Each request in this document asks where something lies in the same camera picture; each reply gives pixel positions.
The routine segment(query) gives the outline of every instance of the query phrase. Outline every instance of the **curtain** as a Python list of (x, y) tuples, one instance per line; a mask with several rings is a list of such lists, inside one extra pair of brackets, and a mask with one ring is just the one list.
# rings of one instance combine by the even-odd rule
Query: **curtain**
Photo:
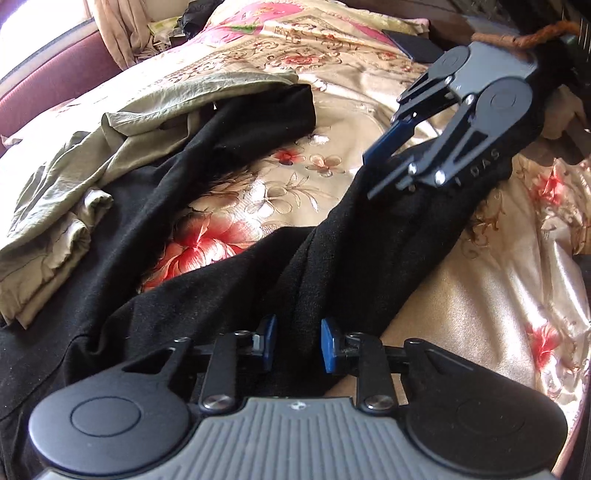
[(144, 0), (88, 0), (107, 50), (121, 70), (156, 55)]

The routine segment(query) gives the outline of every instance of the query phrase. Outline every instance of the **metal screw head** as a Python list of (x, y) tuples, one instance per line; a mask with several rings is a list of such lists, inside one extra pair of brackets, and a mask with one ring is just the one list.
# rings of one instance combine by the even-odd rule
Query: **metal screw head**
[(389, 410), (395, 405), (394, 399), (387, 395), (372, 395), (364, 403), (367, 408), (375, 411)]
[(435, 183), (437, 185), (443, 185), (446, 181), (445, 178), (445, 173), (443, 173), (443, 170), (437, 170), (435, 172)]
[(226, 394), (211, 395), (203, 400), (203, 406), (212, 411), (223, 411), (232, 408), (234, 399)]

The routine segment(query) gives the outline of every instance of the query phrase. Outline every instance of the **crumpled clothing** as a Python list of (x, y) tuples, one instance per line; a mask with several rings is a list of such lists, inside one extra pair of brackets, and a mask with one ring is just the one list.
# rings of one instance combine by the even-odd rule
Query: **crumpled clothing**
[(295, 82), (289, 73), (212, 74), (154, 90), (105, 113), (97, 130), (75, 133), (31, 176), (10, 224), (2, 225), (0, 313), (6, 322), (27, 327), (88, 250), (94, 224), (111, 205), (98, 189), (184, 145), (200, 126), (202, 105)]

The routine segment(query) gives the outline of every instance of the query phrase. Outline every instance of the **bed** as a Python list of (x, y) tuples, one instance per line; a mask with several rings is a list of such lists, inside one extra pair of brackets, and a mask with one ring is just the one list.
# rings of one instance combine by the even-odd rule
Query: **bed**
[[(425, 71), (387, 40), (385, 28), (426, 34), (429, 25), (327, 0), (226, 0), (196, 38), (41, 114), (9, 139), (12, 146), (0, 158), (0, 230), (6, 239), (0, 245), (6, 248), (15, 225), (26, 223), (26, 215), (15, 220), (10, 206), (22, 206), (30, 178), (47, 171), (43, 166), (76, 132), (96, 130), (105, 112), (126, 111), (140, 98), (173, 85), (182, 89), (207, 75), (261, 70), (295, 72), (300, 83), (311, 86), (316, 129), (186, 204), (177, 221), (191, 216), (192, 228), (202, 233), (197, 243), (183, 244), (171, 233), (137, 291), (150, 292), (187, 270), (238, 255), (283, 226), (319, 224), (345, 195), (362, 153), (387, 128), (397, 96)], [(436, 137), (451, 114), (421, 124), (409, 145)], [(554, 470), (560, 474), (581, 426), (591, 358), (589, 302), (573, 259), (591, 248), (591, 163), (551, 155), (548, 164), (541, 160), (547, 156), (548, 150), (539, 148), (514, 158), (511, 178), (479, 205), (455, 247), (413, 292), (382, 340), (401, 345), (410, 337), (427, 339), (550, 397), (569, 425)], [(3, 311), (7, 326), (1, 336), (26, 342), (40, 329), (37, 313), (65, 281), (63, 272), (75, 268), (90, 248), (92, 228), (87, 230), (88, 237), (72, 236), (72, 248), (17, 307)], [(60, 275), (64, 278), (55, 280)], [(5, 295), (14, 284), (5, 282)], [(12, 361), (0, 362), (4, 378), (12, 375)], [(44, 380), (37, 378), (29, 391), (43, 390)], [(347, 378), (327, 394), (351, 395), (353, 389)], [(15, 413), (27, 415), (20, 400), (0, 412), (5, 425), (16, 421)], [(24, 441), (18, 432), (16, 443)], [(7, 478), (34, 473), (4, 442)]]

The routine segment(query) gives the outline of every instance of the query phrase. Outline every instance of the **black cloth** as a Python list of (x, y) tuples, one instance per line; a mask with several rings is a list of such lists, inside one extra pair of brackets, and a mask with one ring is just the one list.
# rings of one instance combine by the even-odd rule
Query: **black cloth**
[[(29, 480), (40, 470), (27, 443), (34, 405), (125, 356), (129, 335), (119, 337), (117, 320), (108, 319), (136, 295), (176, 213), (214, 179), (316, 126), (311, 89), (305, 85), (218, 101), (215, 111), (209, 105), (200, 113), (202, 125), (182, 151), (107, 185), (113, 206), (72, 276), (28, 331), (16, 323), (0, 333), (0, 448), (9, 479)], [(183, 324), (192, 321), (184, 318)], [(118, 337), (117, 345), (111, 335)]]
[(178, 26), (183, 29), (185, 37), (191, 40), (197, 35), (212, 16), (213, 11), (223, 3), (223, 0), (194, 0), (183, 16), (178, 19)]
[[(234, 100), (225, 108), (244, 115), (250, 107), (249, 123), (259, 119), (277, 135), (286, 119), (301, 111), (297, 97), (309, 103), (303, 98), (309, 90), (288, 91), (294, 110), (269, 109), (262, 119), (247, 100), (241, 108)], [(225, 112), (218, 111), (204, 128), (219, 128)], [(297, 130), (292, 127), (291, 133)], [(210, 145), (213, 141), (203, 132), (182, 153), (130, 172), (109, 186), (114, 210), (96, 228), (90, 252), (31, 331), (14, 332), (10, 345), (3, 341), (11, 349), (14, 370), (9, 393), (3, 391), (0, 402), (0, 409), (10, 403), (0, 421), (9, 479), (30, 478), (41, 469), (27, 440), (26, 421), (43, 397), (181, 336), (210, 343), (220, 333), (255, 329), (263, 315), (275, 313), (273, 371), (257, 377), (243, 393), (322, 395), (336, 380), (324, 373), (320, 319), (331, 315), (343, 330), (380, 335), (451, 250), (477, 204), (511, 172), (506, 161), (462, 190), (420, 186), (414, 193), (394, 192), (377, 205), (365, 196), (375, 178), (361, 168), (342, 201), (318, 227), (281, 228), (235, 257), (134, 296), (139, 276), (154, 265), (154, 252), (161, 252), (174, 212), (206, 187), (192, 186), (196, 179), (206, 178), (203, 169), (211, 168), (201, 145), (204, 137)], [(252, 143), (255, 150), (254, 144), (266, 135), (260, 132), (241, 141)], [(268, 149), (269, 142), (259, 149), (263, 148)], [(179, 158), (199, 165), (194, 167), (199, 175), (177, 168)], [(238, 166), (246, 157), (231, 159), (228, 163)], [(22, 365), (15, 362), (19, 355)], [(4, 365), (0, 368), (7, 372)]]

